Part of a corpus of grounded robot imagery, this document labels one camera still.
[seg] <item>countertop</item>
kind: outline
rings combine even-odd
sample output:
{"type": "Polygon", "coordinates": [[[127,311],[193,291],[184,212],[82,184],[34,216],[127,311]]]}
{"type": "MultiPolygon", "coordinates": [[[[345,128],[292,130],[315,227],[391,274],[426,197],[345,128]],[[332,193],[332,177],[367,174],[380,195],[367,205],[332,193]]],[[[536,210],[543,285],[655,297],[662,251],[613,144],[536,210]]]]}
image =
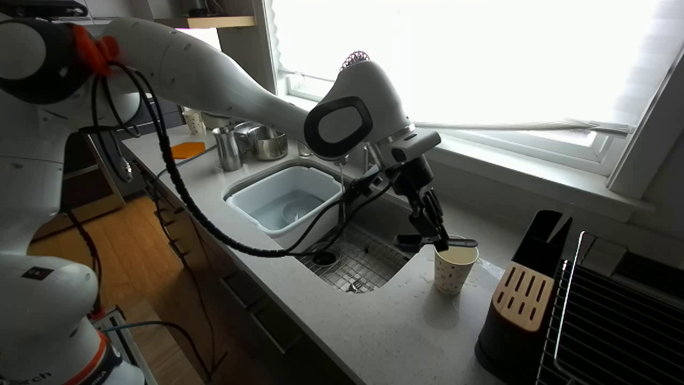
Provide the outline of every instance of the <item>countertop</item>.
{"type": "MultiPolygon", "coordinates": [[[[187,125],[169,130],[172,144],[200,139],[187,125]]],[[[123,142],[149,171],[164,168],[157,134],[123,142]]],[[[184,182],[206,216],[227,236],[258,247],[278,247],[256,227],[225,204],[225,195],[245,177],[263,175],[271,162],[245,162],[223,171],[216,151],[179,167],[184,182]]],[[[176,193],[169,174],[161,182],[176,193]]],[[[240,265],[362,383],[500,383],[474,360],[474,342],[486,321],[492,293],[504,274],[523,228],[509,228],[442,198],[450,236],[478,239],[478,260],[462,293],[442,297],[431,286],[433,247],[424,246],[385,286],[372,293],[341,293],[298,258],[258,258],[231,251],[240,265]]]]}

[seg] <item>window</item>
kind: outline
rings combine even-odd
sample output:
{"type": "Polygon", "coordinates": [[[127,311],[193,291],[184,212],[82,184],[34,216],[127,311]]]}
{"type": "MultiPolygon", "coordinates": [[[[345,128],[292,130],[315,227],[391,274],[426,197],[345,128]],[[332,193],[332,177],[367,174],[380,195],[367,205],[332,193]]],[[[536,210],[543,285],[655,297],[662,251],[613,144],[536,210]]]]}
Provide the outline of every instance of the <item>window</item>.
{"type": "Polygon", "coordinates": [[[678,0],[270,0],[279,90],[321,99],[350,51],[393,78],[416,128],[610,175],[626,139],[453,130],[643,123],[684,43],[678,0]]]}

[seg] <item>yellow object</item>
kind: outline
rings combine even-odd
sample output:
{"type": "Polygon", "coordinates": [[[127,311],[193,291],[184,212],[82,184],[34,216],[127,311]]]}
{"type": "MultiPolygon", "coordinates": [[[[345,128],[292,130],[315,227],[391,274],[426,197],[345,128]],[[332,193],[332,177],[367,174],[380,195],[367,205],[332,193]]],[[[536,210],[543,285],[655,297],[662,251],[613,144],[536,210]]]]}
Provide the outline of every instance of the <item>yellow object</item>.
{"type": "Polygon", "coordinates": [[[184,142],[172,147],[174,159],[193,159],[199,157],[200,151],[206,151],[206,144],[203,142],[184,142]]]}

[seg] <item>paper cup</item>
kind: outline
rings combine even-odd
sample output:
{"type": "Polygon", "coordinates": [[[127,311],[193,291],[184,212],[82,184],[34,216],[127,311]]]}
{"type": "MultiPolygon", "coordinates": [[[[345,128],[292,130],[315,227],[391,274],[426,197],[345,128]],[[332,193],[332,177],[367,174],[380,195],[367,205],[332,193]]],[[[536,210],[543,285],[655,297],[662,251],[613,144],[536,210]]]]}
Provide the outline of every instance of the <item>paper cup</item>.
{"type": "Polygon", "coordinates": [[[458,296],[477,260],[477,246],[449,246],[433,254],[433,288],[444,296],[458,296]]]}

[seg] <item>sink drain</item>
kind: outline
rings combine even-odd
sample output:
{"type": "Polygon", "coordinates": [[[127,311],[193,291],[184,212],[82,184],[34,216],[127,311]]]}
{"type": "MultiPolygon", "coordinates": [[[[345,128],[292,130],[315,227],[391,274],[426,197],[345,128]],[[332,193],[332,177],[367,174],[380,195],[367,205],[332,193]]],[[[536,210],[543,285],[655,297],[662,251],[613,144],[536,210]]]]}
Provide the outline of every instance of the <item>sink drain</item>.
{"type": "Polygon", "coordinates": [[[312,260],[316,265],[332,265],[334,260],[338,260],[338,256],[334,253],[316,253],[312,260]]]}

